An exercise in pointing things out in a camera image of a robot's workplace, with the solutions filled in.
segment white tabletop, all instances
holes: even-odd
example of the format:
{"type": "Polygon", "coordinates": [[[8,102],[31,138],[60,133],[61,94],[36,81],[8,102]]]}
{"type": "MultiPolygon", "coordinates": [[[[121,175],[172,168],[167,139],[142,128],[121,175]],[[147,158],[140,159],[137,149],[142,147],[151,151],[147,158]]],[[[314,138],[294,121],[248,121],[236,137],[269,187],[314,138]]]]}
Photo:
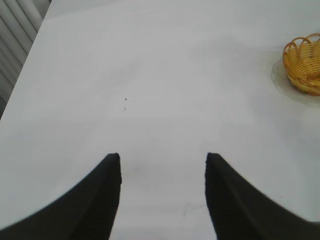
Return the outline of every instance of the white tabletop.
{"type": "Polygon", "coordinates": [[[320,100],[282,50],[319,0],[53,0],[0,121],[0,228],[121,156],[111,239],[211,240],[208,152],[320,220],[320,100]]]}

